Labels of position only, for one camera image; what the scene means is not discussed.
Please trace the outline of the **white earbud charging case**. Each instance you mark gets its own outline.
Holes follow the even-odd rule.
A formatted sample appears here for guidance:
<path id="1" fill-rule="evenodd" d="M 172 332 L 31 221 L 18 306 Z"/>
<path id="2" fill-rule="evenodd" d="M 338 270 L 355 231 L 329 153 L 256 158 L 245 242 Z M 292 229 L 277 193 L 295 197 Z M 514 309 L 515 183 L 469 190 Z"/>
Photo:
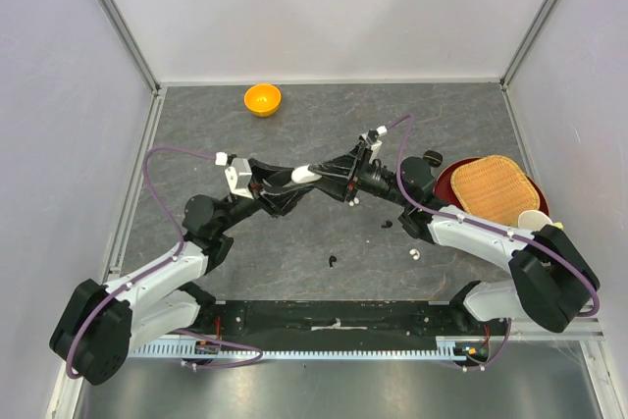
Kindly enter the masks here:
<path id="1" fill-rule="evenodd" d="M 312 172 L 308 166 L 299 166 L 292 170 L 290 179 L 295 184 L 314 183 L 321 178 L 320 175 Z"/>

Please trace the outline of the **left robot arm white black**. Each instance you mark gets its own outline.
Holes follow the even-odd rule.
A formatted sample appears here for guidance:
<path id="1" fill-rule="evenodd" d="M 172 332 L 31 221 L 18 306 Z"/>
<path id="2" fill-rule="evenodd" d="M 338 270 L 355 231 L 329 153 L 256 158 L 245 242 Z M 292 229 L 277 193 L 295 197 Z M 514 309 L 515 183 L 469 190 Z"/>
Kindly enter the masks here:
<path id="1" fill-rule="evenodd" d="M 194 281 L 225 260 L 233 245 L 226 230 L 259 210 L 285 215 L 322 179 L 311 166 L 267 166 L 225 152 L 210 159 L 225 170 L 227 197 L 190 198 L 172 249 L 127 276 L 87 279 L 73 291 L 49 342 L 69 378 L 100 385 L 130 352 L 165 334 L 211 330 L 216 312 Z"/>

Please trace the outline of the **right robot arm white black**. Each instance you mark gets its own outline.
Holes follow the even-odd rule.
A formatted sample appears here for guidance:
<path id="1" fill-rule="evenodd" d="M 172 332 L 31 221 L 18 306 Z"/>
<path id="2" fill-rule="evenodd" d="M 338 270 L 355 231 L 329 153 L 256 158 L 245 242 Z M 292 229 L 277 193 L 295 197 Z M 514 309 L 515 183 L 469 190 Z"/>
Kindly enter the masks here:
<path id="1" fill-rule="evenodd" d="M 353 202 L 364 191 L 399 204 L 399 220 L 411 237 L 472 254 L 506 272 L 508 280 L 476 283 L 449 309 L 457 332 L 472 334 L 497 318 L 527 317 L 561 333 L 574 318 L 598 313 L 600 282 L 563 230 L 552 225 L 516 229 L 439 199 L 432 192 L 436 180 L 428 154 L 399 158 L 393 171 L 372 154 L 372 145 L 361 142 L 341 157 L 297 168 L 291 179 L 339 201 Z"/>

